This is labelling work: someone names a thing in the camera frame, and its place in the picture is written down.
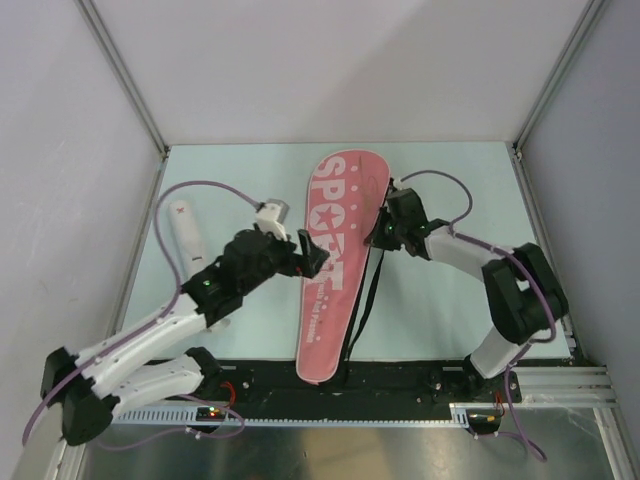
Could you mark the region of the pink racket bag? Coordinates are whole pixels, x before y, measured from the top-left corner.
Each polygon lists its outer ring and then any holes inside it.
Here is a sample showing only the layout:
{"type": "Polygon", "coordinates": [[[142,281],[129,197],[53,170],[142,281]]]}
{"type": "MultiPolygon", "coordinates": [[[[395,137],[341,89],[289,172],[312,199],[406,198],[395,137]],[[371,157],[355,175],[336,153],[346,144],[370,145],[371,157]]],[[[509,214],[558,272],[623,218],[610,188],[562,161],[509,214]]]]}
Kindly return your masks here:
{"type": "Polygon", "coordinates": [[[329,253],[321,271],[302,286],[296,373],[311,385],[331,380],[343,361],[369,256],[365,239],[390,178],[387,161],[362,149],[329,155],[310,177],[305,227],[329,253]]]}

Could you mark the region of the white shuttlecock tube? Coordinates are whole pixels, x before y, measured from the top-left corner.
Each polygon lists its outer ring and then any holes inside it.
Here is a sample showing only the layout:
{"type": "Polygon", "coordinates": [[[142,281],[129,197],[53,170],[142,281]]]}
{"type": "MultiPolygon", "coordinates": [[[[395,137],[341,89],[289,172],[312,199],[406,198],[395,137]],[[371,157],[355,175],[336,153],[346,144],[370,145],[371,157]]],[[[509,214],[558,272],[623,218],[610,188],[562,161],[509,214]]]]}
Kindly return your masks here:
{"type": "MultiPolygon", "coordinates": [[[[183,268],[184,279],[179,282],[179,286],[182,286],[208,266],[211,260],[190,203],[186,200],[172,201],[168,206],[168,216],[183,268]]],[[[189,295],[180,293],[169,313],[169,319],[190,334],[200,331],[220,333],[229,326],[228,318],[207,326],[204,316],[198,314],[196,308],[197,305],[189,295]]]]}

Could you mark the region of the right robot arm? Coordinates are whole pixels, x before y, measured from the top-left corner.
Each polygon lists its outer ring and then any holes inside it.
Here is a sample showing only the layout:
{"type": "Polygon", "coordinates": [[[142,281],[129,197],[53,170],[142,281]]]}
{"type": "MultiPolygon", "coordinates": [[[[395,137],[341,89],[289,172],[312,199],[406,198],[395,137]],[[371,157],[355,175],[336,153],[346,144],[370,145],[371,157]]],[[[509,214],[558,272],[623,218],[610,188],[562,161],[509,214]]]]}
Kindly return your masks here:
{"type": "Polygon", "coordinates": [[[451,266],[484,285],[492,328],[464,360],[462,388],[476,401],[498,388],[497,376],[535,344],[551,343],[569,313],[565,292],[542,249],[534,243],[499,247],[430,220],[415,190],[388,189],[366,244],[405,250],[410,256],[451,266]]]}

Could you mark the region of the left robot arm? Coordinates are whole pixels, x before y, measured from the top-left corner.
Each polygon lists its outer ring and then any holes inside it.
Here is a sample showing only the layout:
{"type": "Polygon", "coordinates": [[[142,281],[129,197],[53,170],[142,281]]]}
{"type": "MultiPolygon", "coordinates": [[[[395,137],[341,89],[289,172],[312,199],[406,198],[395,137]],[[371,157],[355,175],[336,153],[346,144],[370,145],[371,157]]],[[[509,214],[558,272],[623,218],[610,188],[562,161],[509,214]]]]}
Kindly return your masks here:
{"type": "Polygon", "coordinates": [[[119,414],[157,400],[214,397],[222,385],[221,368],[205,348],[191,348],[158,365],[149,360],[234,313],[248,294],[276,275],[316,277],[329,253],[305,230],[298,238],[293,243],[258,228],[242,230],[158,312],[79,353],[64,347],[51,352],[41,397],[48,407],[61,406],[67,444],[85,444],[119,414]]]}

